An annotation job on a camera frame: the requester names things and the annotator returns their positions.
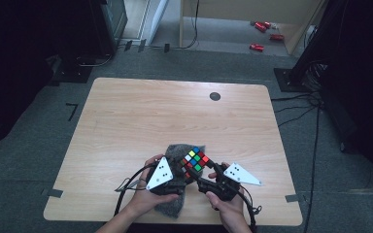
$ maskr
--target colorful cube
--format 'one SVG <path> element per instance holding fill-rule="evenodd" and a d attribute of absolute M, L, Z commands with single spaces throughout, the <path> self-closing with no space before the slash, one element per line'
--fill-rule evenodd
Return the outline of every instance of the colorful cube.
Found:
<path fill-rule="evenodd" d="M 193 148 L 181 161 L 181 166 L 186 174 L 186 177 L 189 178 L 189 174 L 187 173 L 187 169 L 194 169 L 195 171 L 199 172 L 204 169 L 205 164 L 210 159 L 202 152 L 199 148 Z"/>

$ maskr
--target gray cloth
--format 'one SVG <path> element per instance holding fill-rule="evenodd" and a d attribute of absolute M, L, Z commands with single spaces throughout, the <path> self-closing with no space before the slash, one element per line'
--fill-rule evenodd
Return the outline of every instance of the gray cloth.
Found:
<path fill-rule="evenodd" d="M 175 144 L 170 145 L 165 152 L 165 156 L 168 159 L 169 166 L 171 167 L 174 178 L 172 181 L 185 181 L 185 175 L 180 167 L 181 160 L 196 146 L 188 144 Z M 199 149 L 205 152 L 205 146 L 199 147 Z M 186 198 L 186 193 L 180 195 L 178 199 L 169 203 L 162 203 L 155 206 L 157 212 L 162 213 L 165 216 L 171 218 L 178 218 L 181 209 L 184 205 L 184 200 Z"/>

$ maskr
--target wire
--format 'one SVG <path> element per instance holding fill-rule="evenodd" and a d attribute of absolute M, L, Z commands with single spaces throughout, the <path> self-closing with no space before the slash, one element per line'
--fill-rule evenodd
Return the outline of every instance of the wire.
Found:
<path fill-rule="evenodd" d="M 85 65 L 85 64 L 78 64 L 79 66 L 85 66 L 85 67 L 96 67 L 96 66 L 102 66 L 102 65 L 105 65 L 106 63 L 108 63 L 108 61 L 111 60 L 111 57 L 112 55 L 110 54 L 109 57 L 107 58 L 106 61 L 102 62 L 102 63 L 99 63 L 99 64 L 93 64 L 93 65 Z"/>
<path fill-rule="evenodd" d="M 183 50 L 191 48 L 195 44 L 195 42 L 198 38 L 198 29 L 197 29 L 197 26 L 196 26 L 196 21 L 198 20 L 198 11 L 199 11 L 199 0 L 196 2 L 195 23 L 192 22 L 192 26 L 193 26 L 193 29 L 195 31 L 195 36 L 193 37 L 192 42 L 187 47 L 181 48 Z"/>
<path fill-rule="evenodd" d="M 151 167 L 154 167 L 156 166 L 156 162 L 154 163 L 151 163 L 151 164 L 148 164 L 147 166 L 141 168 L 138 172 L 135 173 L 135 175 L 133 175 L 129 180 L 128 182 L 125 184 L 125 186 L 123 187 L 123 191 L 120 193 L 119 195 L 119 199 L 118 199 L 118 202 L 117 202 L 117 207 L 115 208 L 115 214 L 114 216 L 116 216 L 118 213 L 119 213 L 119 209 L 120 209 L 120 205 L 122 204 L 122 199 L 123 199 L 123 195 L 125 195 L 125 191 L 126 189 L 128 188 L 129 184 L 132 183 L 132 181 L 140 174 L 142 173 L 145 169 L 147 168 L 151 168 Z"/>
<path fill-rule="evenodd" d="M 315 92 L 316 91 L 314 91 L 312 93 L 309 93 L 309 94 L 300 94 L 300 95 L 295 95 L 295 96 L 292 96 L 292 97 L 274 98 L 274 99 L 271 99 L 271 101 L 287 101 L 287 100 L 293 100 L 293 99 L 305 99 L 305 98 L 300 98 L 300 97 L 304 97 L 304 96 L 311 96 L 311 97 L 318 100 L 318 98 L 313 95 Z"/>
<path fill-rule="evenodd" d="M 309 225 L 310 216 L 311 216 L 311 209 L 312 209 L 312 205 L 313 205 L 319 129 L 320 129 L 320 108 L 318 108 L 318 110 L 317 110 L 316 138 L 315 138 L 315 142 L 314 142 L 313 165 L 312 165 L 312 169 L 311 169 L 312 171 L 311 171 L 310 201 L 309 201 L 309 204 L 308 204 L 308 213 L 307 213 L 307 216 L 305 218 L 304 233 L 306 233 L 307 230 L 308 230 L 308 225 Z"/>
<path fill-rule="evenodd" d="M 274 111 L 275 114 L 277 113 L 280 113 L 282 111 L 285 111 L 285 110 L 290 110 L 290 109 L 306 109 L 306 108 L 310 108 L 311 106 L 295 106 L 295 107 L 287 107 L 287 108 L 283 108 L 281 110 L 277 110 L 277 111 Z"/>
<path fill-rule="evenodd" d="M 247 192 L 248 196 L 250 197 L 251 206 L 252 206 L 253 205 L 253 197 L 251 196 L 251 194 L 248 192 L 248 190 L 244 186 L 242 186 L 242 185 L 240 185 L 240 186 Z"/>
<path fill-rule="evenodd" d="M 255 217 L 254 217 L 253 205 L 250 205 L 250 202 L 248 201 L 248 199 L 240 191 L 238 191 L 237 194 L 241 197 L 241 199 L 247 205 L 247 210 L 248 210 L 248 213 L 250 214 L 250 220 L 251 220 L 251 226 L 250 226 L 251 227 L 251 231 L 255 233 L 256 232 L 256 221 L 255 221 Z"/>
<path fill-rule="evenodd" d="M 289 119 L 289 120 L 287 120 L 287 121 L 284 121 L 284 122 L 280 123 L 280 124 L 278 125 L 278 127 L 281 127 L 282 125 L 284 125 L 284 124 L 286 124 L 286 123 L 290 123 L 290 122 L 292 122 L 292 121 L 294 121 L 294 120 L 298 120 L 298 119 L 304 117 L 304 115 L 308 114 L 309 112 L 313 111 L 313 110 L 316 109 L 316 108 L 317 108 L 317 106 L 314 106 L 314 107 L 310 108 L 309 110 L 307 110 L 305 113 L 303 113 L 301 116 L 299 116 L 299 117 L 297 117 L 297 118 L 292 118 L 292 119 Z"/>

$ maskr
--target table surface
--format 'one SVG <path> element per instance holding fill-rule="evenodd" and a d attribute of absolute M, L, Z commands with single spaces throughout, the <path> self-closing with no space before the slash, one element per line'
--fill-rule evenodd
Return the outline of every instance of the table surface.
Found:
<path fill-rule="evenodd" d="M 212 92 L 219 101 L 210 99 Z M 205 145 L 215 162 L 237 162 L 260 179 L 263 186 L 244 184 L 254 206 L 262 206 L 257 224 L 301 224 L 298 202 L 286 201 L 295 190 L 265 86 L 113 78 L 93 84 L 53 187 L 63 195 L 49 198 L 45 219 L 109 220 L 119 199 L 114 190 L 171 144 Z M 204 169 L 203 177 L 211 171 Z M 128 190 L 122 205 L 132 195 Z M 137 222 L 220 219 L 193 183 L 178 219 L 152 210 Z"/>

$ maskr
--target hand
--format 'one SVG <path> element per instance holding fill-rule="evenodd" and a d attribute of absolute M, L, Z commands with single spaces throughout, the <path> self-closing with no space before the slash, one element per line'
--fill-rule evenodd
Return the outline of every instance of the hand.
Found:
<path fill-rule="evenodd" d="M 210 179 L 213 179 L 217 176 L 216 173 L 211 173 L 208 175 Z M 244 190 L 240 188 L 239 190 L 241 193 L 244 193 Z M 211 192 L 208 191 L 205 195 L 210 200 L 213 209 L 218 209 L 220 211 L 220 221 L 225 229 L 230 233 L 235 232 L 250 232 L 251 229 L 248 227 L 247 222 L 244 218 L 243 208 L 244 202 L 240 196 L 236 195 L 231 201 L 223 202 L 219 199 L 219 197 Z"/>
<path fill-rule="evenodd" d="M 145 165 L 155 162 L 156 159 L 160 159 L 163 155 L 156 155 L 145 162 Z M 147 178 L 150 169 L 145 169 L 141 174 L 140 182 L 137 185 L 137 189 L 145 188 L 147 185 L 145 180 Z M 150 211 L 154 206 L 164 202 L 174 201 L 178 198 L 177 194 L 169 194 L 164 196 L 158 196 L 146 189 L 135 191 L 134 196 L 129 203 L 122 209 L 116 216 L 104 224 L 98 229 L 97 233 L 123 233 L 126 232 L 129 225 L 138 218 L 139 216 Z"/>
<path fill-rule="evenodd" d="M 148 159 L 145 162 L 145 165 L 151 164 L 155 162 L 157 159 L 160 159 L 163 156 L 163 154 L 156 155 L 150 159 Z M 147 186 L 145 180 L 147 179 L 148 172 L 150 171 L 150 168 L 147 168 L 143 171 L 140 177 L 140 181 L 138 182 L 137 189 L 142 189 Z M 177 194 L 168 194 L 168 195 L 162 195 L 158 196 L 155 195 L 148 190 L 137 190 L 135 191 L 134 196 L 129 201 L 128 205 L 125 206 L 124 210 L 130 212 L 135 217 L 141 216 L 148 211 L 150 211 L 154 206 L 165 203 L 165 202 L 171 202 L 178 198 L 179 196 Z"/>

